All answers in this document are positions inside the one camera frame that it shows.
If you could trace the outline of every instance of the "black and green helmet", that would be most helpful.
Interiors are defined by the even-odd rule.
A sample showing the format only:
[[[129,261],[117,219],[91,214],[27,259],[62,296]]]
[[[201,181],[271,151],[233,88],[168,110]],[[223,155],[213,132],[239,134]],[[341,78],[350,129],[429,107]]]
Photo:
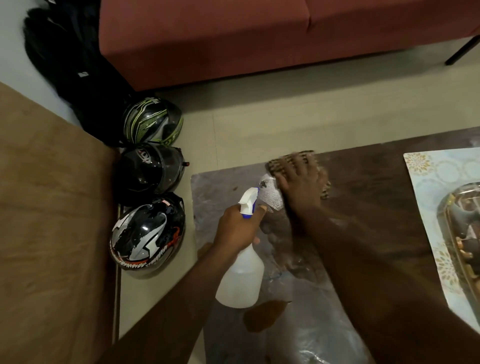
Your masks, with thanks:
[[[169,146],[183,125],[181,110],[170,101],[146,97],[130,105],[123,114],[123,135],[127,142],[157,142]]]

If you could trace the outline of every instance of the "floral placemat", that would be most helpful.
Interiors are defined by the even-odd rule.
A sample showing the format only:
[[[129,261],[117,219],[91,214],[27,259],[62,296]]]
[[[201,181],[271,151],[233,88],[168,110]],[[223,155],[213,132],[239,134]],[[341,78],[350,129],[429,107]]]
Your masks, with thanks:
[[[432,247],[438,275],[450,309],[475,330],[480,326],[448,251],[449,242],[440,229],[438,210],[454,189],[480,181],[480,148],[436,150],[403,155],[420,215]]]

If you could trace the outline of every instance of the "bottle body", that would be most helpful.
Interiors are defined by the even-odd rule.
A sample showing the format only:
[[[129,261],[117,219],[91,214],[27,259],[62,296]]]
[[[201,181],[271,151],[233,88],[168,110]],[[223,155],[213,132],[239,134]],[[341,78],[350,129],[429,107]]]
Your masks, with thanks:
[[[250,244],[223,276],[215,298],[228,307],[253,306],[258,300],[264,269],[264,263]]]

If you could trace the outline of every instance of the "black helmet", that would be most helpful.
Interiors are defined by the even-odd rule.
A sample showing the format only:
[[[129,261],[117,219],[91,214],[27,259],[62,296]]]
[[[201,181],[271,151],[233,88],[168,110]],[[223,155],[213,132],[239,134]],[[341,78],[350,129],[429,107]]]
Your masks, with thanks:
[[[180,109],[170,101],[146,97],[123,114],[123,135],[128,143],[158,142],[169,146],[183,125]]]
[[[183,200],[169,192],[117,221],[112,229],[110,254],[123,269],[151,272],[177,250],[184,230]]]
[[[113,176],[115,201],[133,207],[149,204],[155,194],[177,186],[185,166],[179,148],[154,143],[127,147]]]

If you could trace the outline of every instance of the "forearm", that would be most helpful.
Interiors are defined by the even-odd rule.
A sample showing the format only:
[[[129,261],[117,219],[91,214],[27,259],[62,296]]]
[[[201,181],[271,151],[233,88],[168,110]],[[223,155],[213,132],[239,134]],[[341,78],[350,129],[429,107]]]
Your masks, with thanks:
[[[480,344],[480,337],[419,279],[389,264],[318,211],[303,221],[346,313],[379,364],[413,363],[422,356],[453,359]],[[450,341],[459,341],[457,335],[462,342],[454,347]]]
[[[214,244],[99,363],[187,363],[235,256],[227,245]]]

